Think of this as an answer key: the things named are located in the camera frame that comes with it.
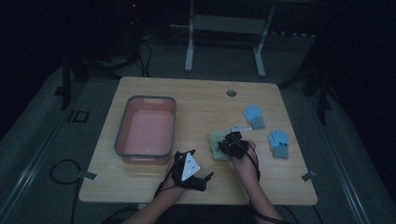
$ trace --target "wooden table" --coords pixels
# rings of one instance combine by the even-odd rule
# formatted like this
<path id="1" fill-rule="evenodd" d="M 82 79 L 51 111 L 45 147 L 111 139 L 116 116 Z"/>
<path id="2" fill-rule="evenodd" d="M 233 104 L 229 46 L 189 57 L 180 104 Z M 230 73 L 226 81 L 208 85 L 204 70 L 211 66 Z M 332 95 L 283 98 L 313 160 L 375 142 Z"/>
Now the wooden table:
<path id="1" fill-rule="evenodd" d="M 235 97 L 226 94 L 236 91 Z M 243 139 L 257 144 L 262 172 L 261 185 L 274 204 L 312 205 L 317 196 L 290 119 L 275 84 L 171 78 L 124 77 L 108 111 L 105 125 L 92 156 L 89 172 L 95 181 L 85 180 L 79 198 L 84 202 L 148 203 L 166 175 L 166 165 L 126 164 L 114 151 L 117 132 L 127 100 L 134 95 L 171 96 L 177 101 L 174 149 L 196 149 L 193 157 L 201 166 L 196 176 L 215 174 L 204 192 L 188 190 L 179 199 L 184 204 L 246 204 L 248 197 L 233 166 L 214 161 L 208 136 L 234 125 L 247 125 L 243 111 L 248 105 L 262 108 L 266 128 L 242 132 Z M 290 158 L 275 159 L 267 135 L 280 129 L 290 135 Z"/>

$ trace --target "desk leg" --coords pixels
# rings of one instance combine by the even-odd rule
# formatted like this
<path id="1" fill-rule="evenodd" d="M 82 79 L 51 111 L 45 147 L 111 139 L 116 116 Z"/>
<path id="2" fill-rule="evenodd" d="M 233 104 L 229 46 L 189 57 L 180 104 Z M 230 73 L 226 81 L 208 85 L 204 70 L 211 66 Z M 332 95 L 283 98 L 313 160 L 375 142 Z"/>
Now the desk leg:
<path id="1" fill-rule="evenodd" d="M 189 45 L 187 46 L 186 64 L 184 71 L 190 72 L 192 70 L 192 58 L 194 56 L 194 1 L 190 1 L 190 26 L 189 26 Z"/>
<path id="2" fill-rule="evenodd" d="M 260 43 L 257 47 L 253 48 L 254 59 L 256 60 L 256 67 L 259 77 L 265 77 L 264 65 L 262 63 L 262 47 L 264 46 L 265 38 L 268 35 L 268 30 L 270 28 L 271 20 L 274 16 L 275 7 L 271 7 L 270 12 L 268 14 L 268 18 L 264 27 L 262 28 Z"/>

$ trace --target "plastic bin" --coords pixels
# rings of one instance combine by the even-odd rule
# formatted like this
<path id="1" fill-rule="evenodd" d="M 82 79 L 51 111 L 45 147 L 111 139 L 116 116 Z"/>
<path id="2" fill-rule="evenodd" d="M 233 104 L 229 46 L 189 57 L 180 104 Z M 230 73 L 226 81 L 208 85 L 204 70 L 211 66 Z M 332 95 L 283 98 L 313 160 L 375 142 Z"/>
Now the plastic bin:
<path id="1" fill-rule="evenodd" d="M 126 163 L 166 164 L 171 159 L 176 101 L 167 96 L 134 96 L 125 107 L 115 143 Z"/>

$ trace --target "person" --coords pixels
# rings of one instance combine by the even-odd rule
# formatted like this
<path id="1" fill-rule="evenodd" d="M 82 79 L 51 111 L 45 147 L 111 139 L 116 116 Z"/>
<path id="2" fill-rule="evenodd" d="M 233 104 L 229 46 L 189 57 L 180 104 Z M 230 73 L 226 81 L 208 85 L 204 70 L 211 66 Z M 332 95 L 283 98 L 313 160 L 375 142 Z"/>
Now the person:
<path id="1" fill-rule="evenodd" d="M 248 142 L 251 147 L 248 149 L 247 153 L 253 157 L 256 145 L 251 141 Z M 282 220 L 281 215 L 275 210 L 264 190 L 262 189 L 262 186 L 260 185 L 257 178 L 256 168 L 251 160 L 247 156 L 242 157 L 240 160 L 232 157 L 231 162 L 233 163 L 233 168 L 235 169 L 236 174 L 245 188 L 247 196 L 249 197 L 250 205 L 254 208 L 254 210 L 266 217 Z M 172 178 L 167 178 L 163 183 L 164 190 L 162 190 L 157 195 L 157 197 L 155 197 L 143 209 L 139 210 L 136 214 L 123 221 L 122 224 L 155 223 L 158 218 L 165 211 L 171 208 L 177 202 L 180 196 L 186 191 L 186 189 L 175 186 L 175 184 L 176 183 Z M 255 217 L 255 220 L 258 224 L 272 223 L 259 217 Z"/>

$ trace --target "gray carpet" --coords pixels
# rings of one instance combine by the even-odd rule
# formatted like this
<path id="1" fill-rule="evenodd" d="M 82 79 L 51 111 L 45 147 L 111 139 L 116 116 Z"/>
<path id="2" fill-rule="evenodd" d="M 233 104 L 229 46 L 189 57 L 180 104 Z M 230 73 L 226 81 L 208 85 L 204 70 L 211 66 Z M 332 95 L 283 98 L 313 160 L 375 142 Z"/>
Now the gray carpet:
<path id="1" fill-rule="evenodd" d="M 170 42 L 161 41 L 156 35 L 146 38 L 152 48 L 149 74 L 152 77 L 193 78 L 210 80 L 230 80 L 247 82 L 280 83 L 297 72 L 312 38 L 271 35 L 265 42 L 262 53 L 267 77 L 257 76 L 251 47 L 246 43 L 214 44 L 208 34 L 197 36 L 193 68 L 184 72 L 187 50 L 185 33 L 175 30 Z M 141 47 L 146 61 L 149 48 Z M 122 76 L 141 76 L 140 64 L 118 71 Z M 28 106 L 21 118 L 11 128 L 0 143 L 1 183 L 0 200 L 2 223 L 70 223 L 76 184 L 63 186 L 50 179 L 50 169 L 58 161 L 73 159 L 81 169 L 87 169 L 96 141 L 106 119 L 106 113 L 118 85 L 100 74 L 92 74 L 88 83 L 73 81 L 73 101 L 67 111 L 61 112 L 62 98 L 53 96 L 53 91 L 61 85 L 61 72 L 53 74 L 42 90 Z M 308 170 L 318 175 L 313 184 L 318 195 L 316 208 L 324 223 L 394 223 L 396 208 L 382 186 L 364 146 L 357 136 L 346 113 L 333 98 L 329 97 L 332 110 L 326 112 L 327 125 L 322 126 L 316 116 L 317 96 L 306 97 L 302 93 L 304 80 L 283 90 L 282 97 L 290 115 L 290 120 Z M 87 122 L 68 122 L 74 111 L 90 112 Z M 15 203 L 10 203 L 9 195 L 17 184 L 29 161 L 38 150 L 42 162 L 33 175 L 31 185 L 24 188 Z M 338 172 L 339 164 L 334 162 L 339 156 L 360 199 L 367 217 L 355 214 L 352 202 L 348 200 L 348 190 L 343 184 L 345 177 Z M 72 164 L 56 170 L 62 180 L 73 180 L 77 170 Z M 4 205 L 13 205 L 7 216 Z M 78 201 L 76 223 L 101 223 L 113 212 L 125 207 L 125 203 L 83 203 Z M 319 223 L 312 206 L 292 206 L 288 208 L 299 223 Z M 276 209 L 287 221 L 294 222 L 290 212 L 282 205 Z"/>

